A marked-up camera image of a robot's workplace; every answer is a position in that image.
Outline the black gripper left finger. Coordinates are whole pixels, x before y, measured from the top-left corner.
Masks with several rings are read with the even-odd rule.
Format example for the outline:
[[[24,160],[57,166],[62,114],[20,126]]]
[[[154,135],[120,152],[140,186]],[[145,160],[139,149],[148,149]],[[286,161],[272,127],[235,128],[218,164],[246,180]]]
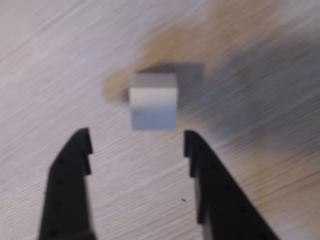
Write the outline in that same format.
[[[40,240],[94,240],[86,177],[93,153],[88,128],[78,129],[53,160],[47,177]]]

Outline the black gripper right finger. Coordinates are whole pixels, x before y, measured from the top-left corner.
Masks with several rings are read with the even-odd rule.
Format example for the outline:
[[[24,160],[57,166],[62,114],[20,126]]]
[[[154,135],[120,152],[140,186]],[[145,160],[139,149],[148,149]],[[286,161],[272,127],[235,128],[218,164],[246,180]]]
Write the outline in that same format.
[[[196,219],[205,240],[276,240],[222,161],[195,131],[184,132],[184,156],[195,182]]]

